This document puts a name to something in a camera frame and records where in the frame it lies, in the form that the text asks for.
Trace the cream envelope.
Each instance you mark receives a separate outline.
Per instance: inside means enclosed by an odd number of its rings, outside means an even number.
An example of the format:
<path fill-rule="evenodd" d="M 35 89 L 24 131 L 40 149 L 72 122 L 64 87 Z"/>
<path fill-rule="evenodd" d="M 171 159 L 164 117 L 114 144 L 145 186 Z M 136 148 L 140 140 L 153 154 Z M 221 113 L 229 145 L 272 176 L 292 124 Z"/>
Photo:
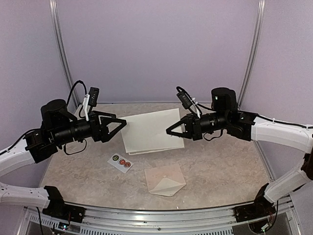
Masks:
<path fill-rule="evenodd" d="M 186 186 L 178 164 L 144 169 L 144 174 L 150 194 L 171 197 Z"/>

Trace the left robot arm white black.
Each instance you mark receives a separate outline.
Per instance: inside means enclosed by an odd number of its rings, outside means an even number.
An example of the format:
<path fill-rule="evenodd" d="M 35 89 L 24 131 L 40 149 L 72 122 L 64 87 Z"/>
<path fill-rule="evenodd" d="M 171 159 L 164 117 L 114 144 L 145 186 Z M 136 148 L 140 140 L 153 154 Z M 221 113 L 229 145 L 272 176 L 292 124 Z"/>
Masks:
<path fill-rule="evenodd" d="M 40 163 L 66 144 L 92 138 L 94 142 L 110 141 L 127 122 L 115 114 L 92 111 L 78 119 L 67 110 L 63 99 L 55 99 L 41 108 L 42 125 L 22 135 L 0 154 L 0 174 L 5 175 L 26 165 Z M 24 188 L 0 185 L 0 202 L 50 209 L 57 217 L 68 214 L 68 206 L 56 187 Z"/>

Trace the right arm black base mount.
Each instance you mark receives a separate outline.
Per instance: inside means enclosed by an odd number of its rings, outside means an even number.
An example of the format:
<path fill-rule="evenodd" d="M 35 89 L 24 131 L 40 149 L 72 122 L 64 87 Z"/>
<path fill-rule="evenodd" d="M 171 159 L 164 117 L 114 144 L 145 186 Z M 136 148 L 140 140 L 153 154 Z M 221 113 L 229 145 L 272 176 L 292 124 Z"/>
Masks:
<path fill-rule="evenodd" d="M 268 185 L 269 183 L 260 188 L 253 203 L 237 206 L 233 209 L 236 222 L 253 220 L 276 213 L 274 203 L 265 198 L 265 189 Z"/>

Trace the beige ornate letter paper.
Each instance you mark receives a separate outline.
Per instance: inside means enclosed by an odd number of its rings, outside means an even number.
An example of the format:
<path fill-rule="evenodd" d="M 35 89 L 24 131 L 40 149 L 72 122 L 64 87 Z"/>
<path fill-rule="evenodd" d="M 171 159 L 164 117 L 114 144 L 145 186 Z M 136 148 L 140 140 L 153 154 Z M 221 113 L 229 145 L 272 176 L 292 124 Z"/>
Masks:
<path fill-rule="evenodd" d="M 168 127 L 180 120 L 178 108 L 123 118 L 127 125 L 121 133 L 129 155 L 184 148 L 182 138 L 166 133 Z"/>

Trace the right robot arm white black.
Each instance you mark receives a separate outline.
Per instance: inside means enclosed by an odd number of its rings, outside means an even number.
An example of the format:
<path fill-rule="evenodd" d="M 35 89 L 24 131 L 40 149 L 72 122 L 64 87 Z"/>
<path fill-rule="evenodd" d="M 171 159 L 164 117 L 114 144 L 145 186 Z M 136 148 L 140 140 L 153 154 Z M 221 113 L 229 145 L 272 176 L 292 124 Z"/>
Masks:
<path fill-rule="evenodd" d="M 313 128 L 310 125 L 289 123 L 267 118 L 257 113 L 240 111 L 236 93 L 229 88 L 211 91 L 212 105 L 207 114 L 182 87 L 177 87 L 177 97 L 190 113 L 166 129 L 166 133 L 193 141 L 202 140 L 206 134 L 227 131 L 227 134 L 245 141 L 266 141 L 289 146 L 304 152 L 304 160 L 272 183 L 263 186 L 250 206 L 254 217 L 261 217 L 286 194 L 301 188 L 313 179 Z"/>

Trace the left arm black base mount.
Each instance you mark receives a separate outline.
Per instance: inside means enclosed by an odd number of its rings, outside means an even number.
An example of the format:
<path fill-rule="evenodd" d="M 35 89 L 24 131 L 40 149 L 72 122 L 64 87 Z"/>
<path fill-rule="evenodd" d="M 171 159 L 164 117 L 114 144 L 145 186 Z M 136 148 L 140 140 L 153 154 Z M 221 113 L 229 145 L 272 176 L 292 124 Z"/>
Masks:
<path fill-rule="evenodd" d="M 48 193 L 49 204 L 42 210 L 43 214 L 66 220 L 68 222 L 82 223 L 86 209 L 65 203 L 61 193 L 54 186 L 44 186 Z"/>

